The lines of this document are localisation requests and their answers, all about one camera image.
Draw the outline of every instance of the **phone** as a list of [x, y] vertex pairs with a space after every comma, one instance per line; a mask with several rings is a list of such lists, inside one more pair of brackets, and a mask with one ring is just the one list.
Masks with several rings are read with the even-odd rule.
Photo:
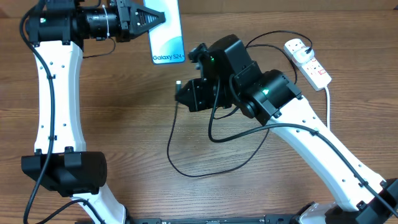
[[178, 0], [144, 0], [145, 7], [164, 12], [166, 21], [149, 30], [150, 52], [155, 65], [185, 61]]

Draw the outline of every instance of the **electrical outlet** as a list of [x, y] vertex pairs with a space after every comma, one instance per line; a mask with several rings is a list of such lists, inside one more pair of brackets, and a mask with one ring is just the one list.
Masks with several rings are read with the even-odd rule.
[[308, 57], [300, 56], [302, 51], [307, 48], [308, 47], [306, 47], [300, 39], [290, 40], [286, 42], [284, 46], [284, 50], [287, 55], [293, 60], [298, 69], [300, 69], [311, 86], [316, 91], [319, 91], [324, 89], [324, 87], [331, 82], [331, 77], [322, 67], [319, 61], [314, 57], [315, 53], [313, 53], [313, 50], [312, 53], [308, 54]]

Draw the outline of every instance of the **wooden surface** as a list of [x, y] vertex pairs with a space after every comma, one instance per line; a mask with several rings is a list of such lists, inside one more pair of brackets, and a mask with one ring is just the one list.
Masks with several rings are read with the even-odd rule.
[[[182, 16], [186, 50], [232, 33], [244, 42], [278, 29], [309, 36], [317, 59], [333, 77], [331, 129], [386, 179], [398, 177], [397, 21], [396, 11]], [[33, 55], [19, 37], [18, 23], [18, 19], [0, 19], [0, 223], [22, 222], [34, 185], [22, 173], [20, 159], [33, 153], [39, 120], [38, 81]], [[274, 34], [258, 43], [283, 46], [294, 37]], [[85, 54], [110, 48], [111, 42], [89, 40]], [[276, 68], [293, 78], [280, 52], [258, 48], [249, 53], [262, 70]], [[295, 213], [308, 202], [333, 201], [314, 171], [275, 134], [270, 134], [250, 163], [230, 174], [190, 179], [176, 173], [166, 158], [174, 83], [196, 77], [199, 71], [188, 62], [154, 66], [146, 35], [118, 44], [112, 55], [83, 62], [80, 113], [87, 148], [105, 153], [108, 185], [134, 217], [253, 217]], [[315, 92], [300, 73], [298, 87], [324, 118], [324, 92]], [[213, 144], [207, 137], [209, 116], [210, 111], [189, 113], [180, 107], [171, 156], [186, 173], [234, 167], [249, 157], [264, 136], [256, 133]], [[215, 122], [214, 135], [220, 138], [256, 126], [255, 120], [238, 113]], [[66, 202], [67, 198], [40, 188], [30, 222], [45, 218]], [[57, 216], [56, 223], [85, 218], [84, 211], [73, 206]]]
[[[0, 0], [0, 18], [22, 17], [37, 1]], [[142, 4], [144, 0], [132, 1]], [[86, 0], [82, 5], [91, 6], [96, 3], [97, 0]], [[393, 10], [397, 4], [396, 0], [179, 0], [182, 14]]]

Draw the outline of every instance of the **green light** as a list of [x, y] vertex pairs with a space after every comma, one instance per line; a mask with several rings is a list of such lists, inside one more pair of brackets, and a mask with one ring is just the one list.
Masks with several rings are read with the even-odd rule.
[[267, 94], [268, 94], [268, 92], [269, 92], [269, 90], [268, 90], [268, 89], [264, 89], [264, 90], [262, 91], [262, 93], [263, 93], [264, 95], [267, 95]]

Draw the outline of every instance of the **brown wall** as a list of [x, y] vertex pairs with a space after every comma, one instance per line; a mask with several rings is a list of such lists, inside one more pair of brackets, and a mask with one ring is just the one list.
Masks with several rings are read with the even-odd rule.
[[[0, 0], [0, 17], [22, 17], [37, 0]], [[94, 4], [96, 0], [86, 0]], [[272, 11], [389, 10], [397, 0], [180, 0], [182, 14]]]

